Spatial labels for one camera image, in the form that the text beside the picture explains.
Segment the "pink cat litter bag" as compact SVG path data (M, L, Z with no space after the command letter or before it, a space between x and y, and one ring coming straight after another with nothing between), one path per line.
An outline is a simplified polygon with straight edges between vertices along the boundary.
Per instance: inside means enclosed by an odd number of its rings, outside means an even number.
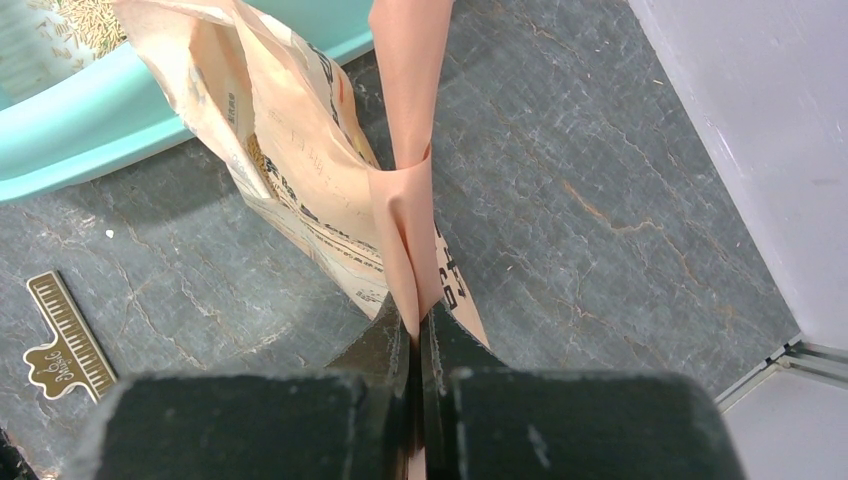
M249 206L368 316L392 298L408 333L445 301L477 340L479 313L438 232L432 129L448 1L377 1L369 24L395 165L362 131L343 69L242 1L117 1L129 42Z

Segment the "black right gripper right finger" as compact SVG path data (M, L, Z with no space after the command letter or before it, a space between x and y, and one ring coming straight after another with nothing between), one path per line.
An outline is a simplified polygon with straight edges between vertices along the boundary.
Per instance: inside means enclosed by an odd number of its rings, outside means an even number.
M421 325L430 479L740 479L714 400L673 372L521 370L443 304Z

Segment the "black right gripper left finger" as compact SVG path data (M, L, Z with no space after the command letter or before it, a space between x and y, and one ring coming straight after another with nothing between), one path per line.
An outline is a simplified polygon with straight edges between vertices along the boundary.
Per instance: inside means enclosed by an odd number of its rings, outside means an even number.
M410 338L392 298L319 369L155 373L98 406L68 479L403 479Z

